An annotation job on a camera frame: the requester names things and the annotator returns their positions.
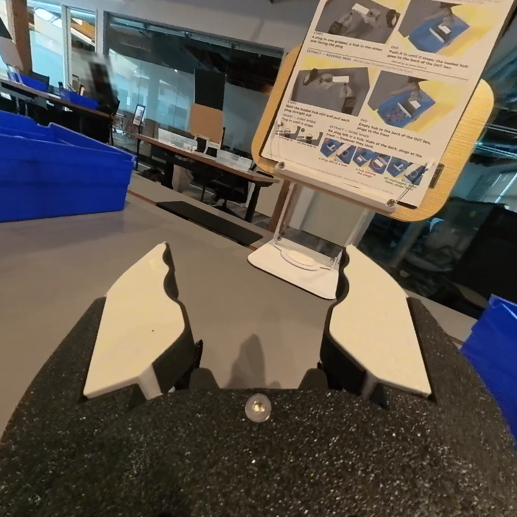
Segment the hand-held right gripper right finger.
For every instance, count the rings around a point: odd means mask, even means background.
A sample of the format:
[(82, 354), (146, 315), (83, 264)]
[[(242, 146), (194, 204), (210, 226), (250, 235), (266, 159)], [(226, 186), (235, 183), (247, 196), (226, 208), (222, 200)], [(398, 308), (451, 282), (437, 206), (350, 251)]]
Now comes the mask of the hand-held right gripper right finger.
[(346, 247), (340, 260), (319, 368), (331, 390), (364, 400), (388, 387), (425, 398), (432, 395), (407, 294), (353, 245)]

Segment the long desk row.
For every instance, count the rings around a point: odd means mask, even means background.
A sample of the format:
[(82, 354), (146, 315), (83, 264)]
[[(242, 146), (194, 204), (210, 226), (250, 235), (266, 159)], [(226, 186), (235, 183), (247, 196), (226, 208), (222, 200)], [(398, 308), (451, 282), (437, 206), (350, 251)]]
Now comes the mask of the long desk row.
[(55, 123), (102, 143), (113, 144), (112, 115), (6, 79), (1, 79), (1, 94), (10, 95), (16, 103), (16, 112), (39, 125)]

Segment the clear acrylic holder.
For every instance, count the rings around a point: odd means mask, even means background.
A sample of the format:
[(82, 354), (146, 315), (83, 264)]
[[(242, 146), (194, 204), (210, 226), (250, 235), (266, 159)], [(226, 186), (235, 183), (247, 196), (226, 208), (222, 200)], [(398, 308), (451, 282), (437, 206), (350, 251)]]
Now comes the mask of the clear acrylic holder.
[(253, 164), (252, 159), (248, 159), (246, 157), (242, 157), (220, 149), (217, 151), (216, 160), (218, 163), (241, 171), (248, 171)]
[(197, 141), (178, 133), (158, 128), (158, 140), (165, 144), (192, 151), (197, 147)]

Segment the wooden post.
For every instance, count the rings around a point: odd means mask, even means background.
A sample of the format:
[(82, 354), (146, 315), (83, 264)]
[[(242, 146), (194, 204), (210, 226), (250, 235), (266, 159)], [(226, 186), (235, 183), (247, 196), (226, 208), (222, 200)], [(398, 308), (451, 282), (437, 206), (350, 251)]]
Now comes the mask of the wooden post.
[(30, 46), (27, 1), (6, 1), (9, 30), (22, 61), (25, 75), (31, 75), (33, 62)]
[(296, 208), (301, 185), (284, 180), (275, 205), (273, 215), (267, 229), (276, 234), (282, 234), (291, 223)]

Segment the small wooden sign board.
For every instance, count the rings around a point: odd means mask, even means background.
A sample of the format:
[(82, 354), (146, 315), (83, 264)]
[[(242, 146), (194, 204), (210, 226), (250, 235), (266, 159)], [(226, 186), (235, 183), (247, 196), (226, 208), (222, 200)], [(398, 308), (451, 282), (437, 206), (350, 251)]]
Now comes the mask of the small wooden sign board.
[(189, 132), (197, 143), (196, 152), (216, 159), (224, 137), (223, 112), (201, 104), (192, 104)]

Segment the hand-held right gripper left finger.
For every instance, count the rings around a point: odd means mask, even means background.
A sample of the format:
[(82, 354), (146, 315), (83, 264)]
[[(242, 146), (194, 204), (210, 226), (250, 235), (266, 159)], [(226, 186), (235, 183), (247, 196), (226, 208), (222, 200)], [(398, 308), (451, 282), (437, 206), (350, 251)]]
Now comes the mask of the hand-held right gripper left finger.
[(201, 354), (179, 299), (170, 245), (159, 243), (107, 291), (83, 395), (136, 385), (150, 400), (187, 389)]

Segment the instruction sign stand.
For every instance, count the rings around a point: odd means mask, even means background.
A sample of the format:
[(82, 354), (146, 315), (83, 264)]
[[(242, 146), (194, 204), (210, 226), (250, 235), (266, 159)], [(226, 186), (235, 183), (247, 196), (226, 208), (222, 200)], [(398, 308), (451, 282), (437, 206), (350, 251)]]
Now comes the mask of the instruction sign stand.
[(253, 158), (399, 220), (419, 211), (515, 15), (516, 1), (321, 1)]

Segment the black office chair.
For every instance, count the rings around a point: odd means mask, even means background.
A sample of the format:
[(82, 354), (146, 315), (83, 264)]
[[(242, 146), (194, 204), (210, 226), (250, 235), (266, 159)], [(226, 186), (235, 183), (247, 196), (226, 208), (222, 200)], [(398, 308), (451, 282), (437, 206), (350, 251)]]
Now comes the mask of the black office chair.
[(228, 206), (228, 202), (244, 205), (248, 201), (249, 182), (241, 177), (223, 175), (208, 182), (213, 192), (212, 207), (226, 214), (242, 219), (238, 213)]

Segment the grey desk with black legs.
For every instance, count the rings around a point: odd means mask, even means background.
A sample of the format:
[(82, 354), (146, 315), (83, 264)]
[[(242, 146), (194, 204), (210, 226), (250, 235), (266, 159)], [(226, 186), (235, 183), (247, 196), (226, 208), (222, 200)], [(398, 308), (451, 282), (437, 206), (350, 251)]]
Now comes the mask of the grey desk with black legs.
[(255, 208), (257, 205), (257, 201), (260, 195), (261, 188), (266, 188), (271, 186), (272, 184), (278, 184), (280, 180), (278, 178), (273, 177), (272, 175), (268, 175), (263, 173), (262, 171), (242, 171), (232, 166), (225, 165), (221, 163), (217, 159), (206, 156), (205, 154), (199, 152), (191, 152), (184, 148), (179, 148), (171, 144), (164, 143), (158, 139), (154, 139), (151, 137), (147, 137), (142, 134), (137, 134), (136, 139), (139, 142), (145, 142), (149, 145), (160, 147), (166, 153), (171, 156), (171, 161), (176, 160), (176, 156), (182, 156), (184, 158), (191, 159), (197, 163), (202, 163), (204, 165), (212, 166), (220, 171), (224, 171), (229, 174), (233, 174), (234, 176), (242, 177), (246, 179), (248, 182), (255, 184), (255, 188), (251, 194), (251, 198), (249, 200), (248, 208), (246, 211), (246, 215), (244, 220), (246, 222), (251, 223), (253, 216), (255, 214)]

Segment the blue plastic bin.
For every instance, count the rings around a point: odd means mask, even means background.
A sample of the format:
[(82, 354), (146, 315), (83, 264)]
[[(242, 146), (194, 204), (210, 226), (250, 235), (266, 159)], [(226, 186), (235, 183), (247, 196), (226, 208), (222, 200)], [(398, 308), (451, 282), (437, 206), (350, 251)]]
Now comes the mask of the blue plastic bin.
[(1, 111), (1, 223), (121, 211), (135, 156)]
[(516, 438), (516, 304), (491, 295), (461, 352), (495, 398)]
[(76, 92), (69, 91), (67, 89), (59, 89), (59, 95), (61, 100), (72, 103), (76, 106), (83, 107), (90, 110), (98, 110), (98, 102), (94, 99), (82, 96)]
[(9, 80), (15, 83), (23, 84), (24, 86), (36, 89), (41, 92), (46, 92), (50, 83), (50, 77), (41, 74), (26, 76), (8, 71), (8, 77)]

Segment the black upright panel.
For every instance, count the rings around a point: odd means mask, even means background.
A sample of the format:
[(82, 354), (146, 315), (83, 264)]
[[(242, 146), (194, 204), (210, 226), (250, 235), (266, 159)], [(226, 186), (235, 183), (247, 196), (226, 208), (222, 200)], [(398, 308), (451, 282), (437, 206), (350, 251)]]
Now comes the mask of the black upright panel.
[(225, 74), (203, 68), (195, 69), (194, 103), (223, 111), (224, 89)]

